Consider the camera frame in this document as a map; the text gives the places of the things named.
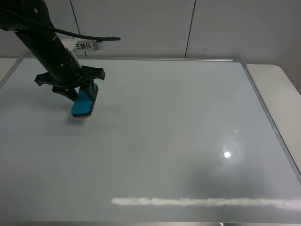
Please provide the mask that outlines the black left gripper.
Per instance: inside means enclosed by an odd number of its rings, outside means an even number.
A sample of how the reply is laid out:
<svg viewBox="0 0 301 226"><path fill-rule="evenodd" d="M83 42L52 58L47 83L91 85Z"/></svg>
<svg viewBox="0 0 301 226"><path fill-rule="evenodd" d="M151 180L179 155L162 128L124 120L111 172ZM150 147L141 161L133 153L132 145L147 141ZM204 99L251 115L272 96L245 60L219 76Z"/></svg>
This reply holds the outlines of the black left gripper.
<svg viewBox="0 0 301 226"><path fill-rule="evenodd" d="M80 86L80 91L89 99L96 100L94 79L105 79L103 68L79 67L72 54L67 50L64 50L63 53L47 54L38 60L47 70L46 73L36 76L34 81L39 86L52 85L53 93L64 96L73 102L78 96L77 91L73 88Z"/></svg>

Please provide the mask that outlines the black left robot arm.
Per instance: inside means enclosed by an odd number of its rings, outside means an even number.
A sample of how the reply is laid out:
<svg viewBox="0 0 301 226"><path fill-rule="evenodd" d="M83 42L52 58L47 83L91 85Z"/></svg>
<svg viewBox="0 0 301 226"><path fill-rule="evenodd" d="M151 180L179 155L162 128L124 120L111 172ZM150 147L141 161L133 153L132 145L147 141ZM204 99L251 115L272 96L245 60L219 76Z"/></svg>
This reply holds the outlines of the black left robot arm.
<svg viewBox="0 0 301 226"><path fill-rule="evenodd" d="M75 101L76 88L92 101L98 88L94 80L104 80L102 68L80 66L71 52L58 38L50 20L49 11L42 0L2 0L0 2L0 27L12 31L45 67L35 82L52 86L54 93Z"/></svg>

